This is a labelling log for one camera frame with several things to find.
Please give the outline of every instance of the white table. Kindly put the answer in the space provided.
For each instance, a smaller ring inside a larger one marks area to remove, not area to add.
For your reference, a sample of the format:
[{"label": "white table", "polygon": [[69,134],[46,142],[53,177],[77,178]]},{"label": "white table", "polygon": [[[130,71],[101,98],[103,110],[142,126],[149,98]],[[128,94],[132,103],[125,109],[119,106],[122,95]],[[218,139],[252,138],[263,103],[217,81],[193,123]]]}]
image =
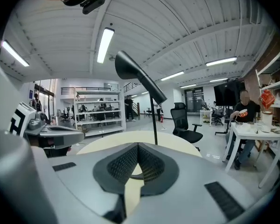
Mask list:
[{"label": "white table", "polygon": [[211,114],[213,113],[212,110],[201,110],[200,111],[200,124],[202,125],[202,116],[204,113],[209,113],[210,114],[210,126],[211,126]]},{"label": "white table", "polygon": [[[276,156],[270,166],[270,168],[268,169],[265,177],[263,178],[263,180],[260,182],[260,184],[258,185],[259,188],[262,188],[262,186],[265,184],[265,182],[267,181],[269,175],[272,173],[274,167],[276,166],[279,158],[280,158],[280,134],[277,134],[277,133],[273,133],[273,132],[269,132],[269,133],[265,133],[265,132],[262,132],[259,130],[260,126],[259,124],[254,124],[254,125],[249,125],[247,123],[244,123],[243,125],[237,125],[236,123],[232,123],[231,124],[231,130],[230,130],[230,136],[229,136],[229,140],[228,140],[228,144],[227,144],[227,148],[226,148],[226,151],[224,153],[224,156],[223,156],[223,159],[222,161],[225,162],[226,160],[226,156],[228,154],[228,151],[229,151],[229,148],[230,148],[230,145],[231,145],[231,141],[232,141],[232,136],[233,134],[236,135],[236,140],[234,142],[234,147],[233,147],[233,151],[231,153],[231,156],[230,156],[230,159],[228,161],[228,164],[225,168],[225,172],[228,172],[233,161],[234,161],[234,158],[235,158],[235,155],[238,151],[238,146],[239,146],[239,142],[240,140],[262,140],[262,141],[266,141],[266,140],[271,140],[271,141],[278,141],[278,151],[276,152]],[[262,145],[261,147],[261,150],[258,154],[258,157],[254,163],[254,166],[256,166],[257,164],[257,161],[260,157],[260,154],[263,152],[265,148],[265,145]]]},{"label": "white table", "polygon": [[[143,142],[154,144],[153,131],[132,131],[117,133],[98,139],[82,148],[77,154],[86,154],[115,147],[125,143]],[[183,153],[201,157],[199,151],[186,140],[173,134],[158,132],[158,145],[171,148]],[[133,175],[140,174],[141,168],[136,166]],[[140,189],[144,185],[142,180],[129,179],[125,188],[126,214],[129,215],[140,201]]]}]

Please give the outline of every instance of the television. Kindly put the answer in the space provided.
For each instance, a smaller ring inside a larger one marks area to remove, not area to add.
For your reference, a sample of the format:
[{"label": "television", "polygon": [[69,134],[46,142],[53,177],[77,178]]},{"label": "television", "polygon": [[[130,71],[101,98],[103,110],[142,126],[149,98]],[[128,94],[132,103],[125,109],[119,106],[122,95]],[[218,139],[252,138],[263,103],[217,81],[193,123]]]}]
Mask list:
[{"label": "television", "polygon": [[245,83],[233,80],[214,86],[217,106],[235,106],[239,102],[239,93],[245,89]]}]

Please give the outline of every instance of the white corrugated ceiling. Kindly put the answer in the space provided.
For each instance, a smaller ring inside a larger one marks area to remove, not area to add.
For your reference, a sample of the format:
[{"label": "white corrugated ceiling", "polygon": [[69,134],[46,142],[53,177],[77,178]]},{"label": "white corrugated ceiling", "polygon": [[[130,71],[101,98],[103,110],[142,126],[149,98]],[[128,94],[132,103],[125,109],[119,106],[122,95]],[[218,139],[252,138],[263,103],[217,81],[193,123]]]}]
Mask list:
[{"label": "white corrugated ceiling", "polygon": [[[96,62],[104,28],[115,34],[104,64]],[[88,15],[60,1],[23,0],[5,39],[30,64],[6,52],[0,64],[23,81],[92,77],[118,80],[114,59],[126,51],[153,80],[184,71],[169,82],[187,85],[239,77],[268,46],[274,24],[253,0],[106,0]],[[236,63],[207,67],[237,56]]]}]

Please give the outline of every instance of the fluorescent light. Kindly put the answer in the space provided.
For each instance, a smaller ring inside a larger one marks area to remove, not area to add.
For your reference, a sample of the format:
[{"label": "fluorescent light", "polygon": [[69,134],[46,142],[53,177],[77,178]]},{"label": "fluorescent light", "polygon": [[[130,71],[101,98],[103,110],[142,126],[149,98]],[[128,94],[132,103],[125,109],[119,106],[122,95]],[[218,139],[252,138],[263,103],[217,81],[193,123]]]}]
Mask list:
[{"label": "fluorescent light", "polygon": [[184,74],[184,72],[183,72],[183,71],[178,72],[178,73],[176,73],[176,74],[174,74],[174,75],[171,75],[171,76],[165,77],[165,78],[161,79],[161,81],[168,80],[168,79],[170,79],[170,78],[173,78],[173,77],[176,77],[176,76],[179,76],[179,75],[182,75],[182,74]]},{"label": "fluorescent light", "polygon": [[218,79],[218,80],[210,80],[210,82],[217,82],[217,81],[222,81],[222,80],[227,80],[228,78],[222,78],[222,79]]},{"label": "fluorescent light", "polygon": [[5,48],[18,62],[20,62],[23,66],[29,66],[29,64],[22,58],[16,51],[6,42],[3,41],[2,47]]},{"label": "fluorescent light", "polygon": [[222,59],[222,60],[217,60],[214,62],[207,62],[206,66],[218,65],[218,64],[222,64],[222,63],[226,63],[226,62],[233,62],[236,60],[237,60],[237,57],[231,57],[231,58],[226,58],[226,59]]},{"label": "fluorescent light", "polygon": [[183,86],[181,88],[187,88],[187,87],[191,87],[191,86],[196,86],[196,84],[190,84],[190,85],[187,85],[187,86]]},{"label": "fluorescent light", "polygon": [[108,50],[108,46],[114,34],[114,30],[105,28],[101,40],[101,44],[98,49],[98,63],[104,63],[104,59]]}]

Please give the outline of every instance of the orange snack bag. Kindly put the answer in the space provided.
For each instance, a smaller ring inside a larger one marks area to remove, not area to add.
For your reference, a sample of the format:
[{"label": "orange snack bag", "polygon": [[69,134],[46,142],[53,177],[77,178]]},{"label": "orange snack bag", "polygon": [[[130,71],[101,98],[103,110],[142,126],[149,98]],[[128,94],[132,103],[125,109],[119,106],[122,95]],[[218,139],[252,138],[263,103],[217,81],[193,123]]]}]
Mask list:
[{"label": "orange snack bag", "polygon": [[265,90],[260,97],[265,109],[270,108],[270,106],[274,104],[275,96],[269,90]]}]

